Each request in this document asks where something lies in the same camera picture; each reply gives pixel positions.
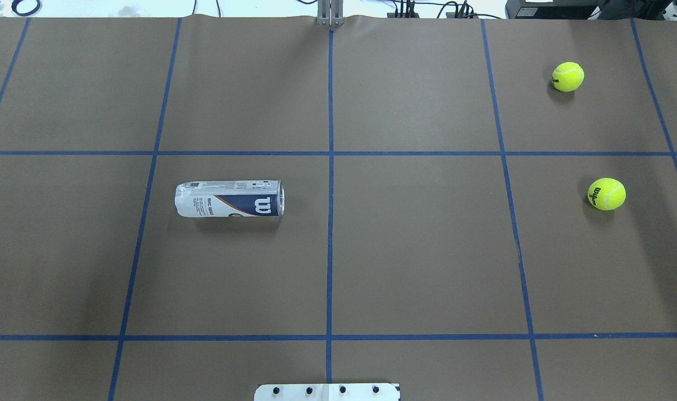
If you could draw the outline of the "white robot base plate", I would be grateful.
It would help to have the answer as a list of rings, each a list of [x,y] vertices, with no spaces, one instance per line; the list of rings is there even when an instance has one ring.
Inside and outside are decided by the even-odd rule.
[[[254,400],[400,400],[400,385],[392,383],[266,384]]]

